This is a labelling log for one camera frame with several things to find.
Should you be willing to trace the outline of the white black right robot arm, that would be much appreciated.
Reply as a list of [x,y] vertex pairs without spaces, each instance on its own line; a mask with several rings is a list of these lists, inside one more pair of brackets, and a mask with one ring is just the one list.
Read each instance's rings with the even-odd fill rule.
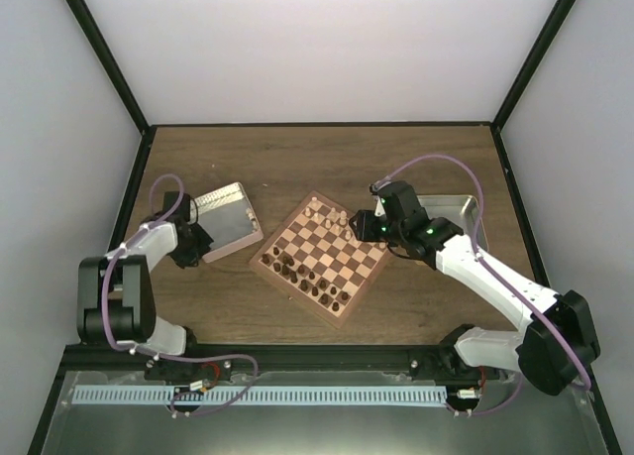
[[510,331],[467,329],[440,354],[443,372],[463,378],[476,366],[521,373],[537,390],[560,394],[575,381],[589,389],[588,368],[600,347],[586,299],[535,283],[489,254],[476,241],[475,225],[428,211],[426,198],[400,180],[373,191],[375,208],[350,220],[361,242],[400,248],[463,284],[498,310]]

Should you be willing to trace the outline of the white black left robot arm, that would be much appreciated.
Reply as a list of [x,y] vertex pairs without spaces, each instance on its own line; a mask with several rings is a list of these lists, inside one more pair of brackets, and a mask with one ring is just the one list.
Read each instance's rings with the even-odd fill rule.
[[144,354],[183,380],[202,368],[193,330],[158,316],[151,271],[165,257],[181,269],[197,267],[213,239],[198,223],[198,206],[184,192],[163,195],[162,210],[102,257],[78,268],[76,326],[81,342]]

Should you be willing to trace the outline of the pink metal tin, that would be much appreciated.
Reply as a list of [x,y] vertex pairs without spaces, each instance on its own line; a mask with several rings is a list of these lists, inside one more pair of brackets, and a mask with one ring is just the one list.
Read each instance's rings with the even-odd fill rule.
[[205,263],[225,258],[263,239],[259,219],[256,216],[259,227],[254,229],[247,216],[248,209],[255,213],[245,189],[237,181],[193,199],[192,221],[213,239],[211,250],[203,257]]

